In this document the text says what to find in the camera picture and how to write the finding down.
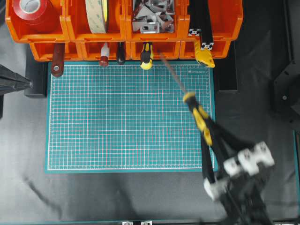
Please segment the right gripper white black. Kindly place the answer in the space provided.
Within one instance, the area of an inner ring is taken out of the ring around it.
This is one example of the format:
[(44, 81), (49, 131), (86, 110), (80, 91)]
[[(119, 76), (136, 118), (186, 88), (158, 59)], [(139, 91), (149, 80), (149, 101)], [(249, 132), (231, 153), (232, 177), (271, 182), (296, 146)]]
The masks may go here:
[(243, 188), (250, 188), (259, 179), (268, 180), (275, 161), (267, 144), (255, 145), (235, 136), (211, 118), (206, 120), (212, 138), (212, 150), (218, 162), (224, 162), (225, 177), (215, 181), (209, 145), (201, 133), (202, 175), (204, 189), (213, 201), (232, 192), (237, 195)]

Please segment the right black robot base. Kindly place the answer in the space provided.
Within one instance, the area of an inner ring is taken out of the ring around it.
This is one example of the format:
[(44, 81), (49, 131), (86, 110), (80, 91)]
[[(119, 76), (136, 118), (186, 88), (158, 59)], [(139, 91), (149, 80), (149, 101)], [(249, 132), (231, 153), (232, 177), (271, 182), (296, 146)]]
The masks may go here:
[(278, 118), (300, 131), (300, 65), (295, 61), (273, 81), (273, 107)]

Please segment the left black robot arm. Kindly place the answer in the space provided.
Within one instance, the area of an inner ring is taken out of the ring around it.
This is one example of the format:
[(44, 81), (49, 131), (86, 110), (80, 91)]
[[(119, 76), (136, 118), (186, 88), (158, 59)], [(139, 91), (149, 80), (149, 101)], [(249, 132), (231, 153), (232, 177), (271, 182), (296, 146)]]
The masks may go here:
[(4, 95), (31, 88), (31, 80), (0, 65), (0, 118), (3, 116)]

